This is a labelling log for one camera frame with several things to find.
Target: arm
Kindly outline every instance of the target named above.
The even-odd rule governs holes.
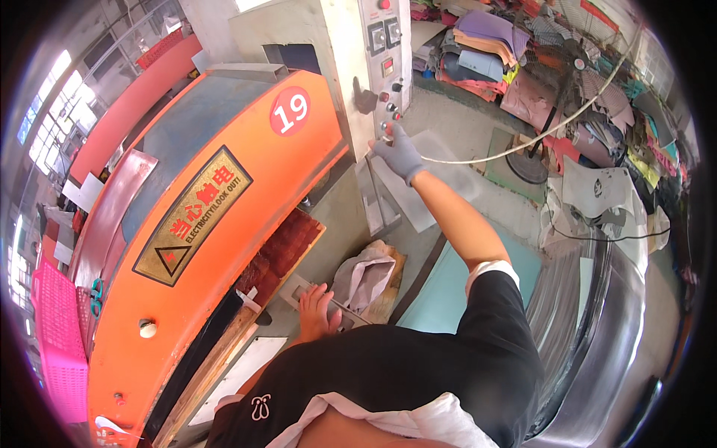
[[[328,310],[328,303],[333,297],[333,291],[326,292],[326,288],[326,283],[323,285],[314,285],[304,291],[299,298],[299,321],[301,324],[301,334],[287,347],[287,349],[293,347],[294,345],[311,342],[312,340],[321,339],[336,333],[338,326],[341,324],[341,310],[337,310],[331,316],[331,320],[328,320],[326,313]],[[246,383],[242,384],[242,387],[239,388],[237,394],[248,394],[257,381],[259,381],[259,378],[269,364],[271,364],[271,361],[264,364],[256,371],[256,373],[254,373],[254,375],[251,376],[251,378],[247,380]]]
[[[482,262],[511,259],[491,225],[464,198],[426,170],[401,126],[389,124],[393,146],[369,142],[371,148],[421,196],[446,238],[471,272]]]

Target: gray glove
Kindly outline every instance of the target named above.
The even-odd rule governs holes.
[[[386,142],[380,140],[374,145],[374,152],[386,161],[391,171],[406,181],[407,186],[411,186],[411,180],[426,169],[426,166],[403,128],[392,123],[391,131],[394,137],[393,146],[388,146]]]

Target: orange machine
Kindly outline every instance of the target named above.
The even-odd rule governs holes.
[[[122,234],[106,235],[126,246],[102,266],[105,297],[87,350],[96,444],[138,443],[183,354],[239,274],[348,150],[323,77],[247,66],[259,65],[199,77],[133,144],[156,165],[129,193]],[[108,182],[98,201],[123,197],[124,188]],[[95,424],[97,417],[127,434]]]

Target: hand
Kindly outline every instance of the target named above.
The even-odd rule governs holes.
[[[407,186],[411,186],[411,180],[418,173],[426,169],[411,139],[406,135],[403,128],[396,123],[389,123],[386,127],[386,134],[394,137],[393,146],[388,146],[384,141],[370,140],[369,146],[386,161],[386,165],[403,178]]]
[[[299,299],[301,342],[311,342],[336,333],[341,324],[341,310],[336,310],[330,322],[326,318],[328,303],[332,297],[333,291],[326,292],[326,283],[314,285],[301,295]]]

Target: light blue mat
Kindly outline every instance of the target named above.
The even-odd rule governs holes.
[[[541,260],[538,255],[498,231],[508,250],[508,256],[521,279],[523,306],[533,294]],[[413,303],[401,316],[397,325],[426,333],[454,333],[465,311],[465,283],[468,268],[446,242],[440,257]]]

